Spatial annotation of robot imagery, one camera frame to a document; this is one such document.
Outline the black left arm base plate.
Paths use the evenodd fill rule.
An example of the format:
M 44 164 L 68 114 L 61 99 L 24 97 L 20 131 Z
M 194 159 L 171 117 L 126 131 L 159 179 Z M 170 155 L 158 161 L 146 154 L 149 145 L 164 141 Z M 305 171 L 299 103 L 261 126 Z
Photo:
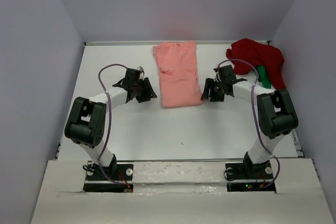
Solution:
M 82 166 L 85 171 L 85 182 L 83 190 L 87 193 L 132 193 L 133 192 L 133 170 L 131 163 L 117 163 L 117 170 L 113 175 L 109 174 L 107 167 L 104 167 L 106 177 L 100 167 L 95 163 L 88 162 Z

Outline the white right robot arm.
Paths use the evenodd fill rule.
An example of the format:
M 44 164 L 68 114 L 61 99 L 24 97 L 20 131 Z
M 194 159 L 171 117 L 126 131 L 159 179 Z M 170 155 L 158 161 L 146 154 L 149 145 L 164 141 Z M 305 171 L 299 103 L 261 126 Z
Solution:
M 214 78 L 205 80 L 201 99 L 223 102 L 226 96 L 250 102 L 257 139 L 241 163 L 226 165 L 224 176 L 228 181 L 255 179 L 270 169 L 270 158 L 278 143 L 298 126 L 298 117 L 289 92 L 257 86 L 244 78 L 237 78 L 232 66 L 215 70 Z

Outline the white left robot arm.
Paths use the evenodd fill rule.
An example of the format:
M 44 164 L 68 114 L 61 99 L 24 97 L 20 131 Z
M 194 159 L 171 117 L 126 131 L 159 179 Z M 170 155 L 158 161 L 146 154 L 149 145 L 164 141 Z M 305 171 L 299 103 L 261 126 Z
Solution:
M 125 68 L 121 64 L 112 64 L 99 71 L 98 81 L 103 92 L 90 98 L 75 98 L 64 131 L 65 137 L 82 147 L 91 158 L 92 164 L 85 169 L 91 173 L 98 171 L 104 179 L 113 178 L 117 171 L 116 156 L 107 147 L 112 110 L 133 99 L 142 103 L 157 98 L 142 67 L 125 68 L 124 78 L 108 89 L 101 75 L 109 67 Z

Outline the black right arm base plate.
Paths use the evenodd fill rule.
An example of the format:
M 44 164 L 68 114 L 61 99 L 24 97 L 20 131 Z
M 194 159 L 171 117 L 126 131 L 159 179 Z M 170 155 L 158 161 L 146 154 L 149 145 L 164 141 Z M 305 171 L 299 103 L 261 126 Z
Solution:
M 275 184 L 270 184 L 274 177 L 270 161 L 259 166 L 256 171 L 248 173 L 243 163 L 227 163 L 223 172 L 227 181 L 227 191 L 248 192 L 248 191 L 272 191 L 276 192 Z

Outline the pink t shirt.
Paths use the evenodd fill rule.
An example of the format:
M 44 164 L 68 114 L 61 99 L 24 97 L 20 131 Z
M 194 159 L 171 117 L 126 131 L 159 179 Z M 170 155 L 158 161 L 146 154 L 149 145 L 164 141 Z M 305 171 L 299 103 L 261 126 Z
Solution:
M 202 104 L 198 82 L 196 42 L 164 42 L 153 46 L 165 109 Z

